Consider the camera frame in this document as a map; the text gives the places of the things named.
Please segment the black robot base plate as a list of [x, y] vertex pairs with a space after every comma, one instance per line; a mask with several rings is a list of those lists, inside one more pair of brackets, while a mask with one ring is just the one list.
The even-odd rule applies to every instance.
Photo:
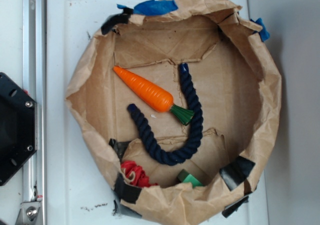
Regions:
[[0, 185], [36, 152], [36, 102], [0, 73]]

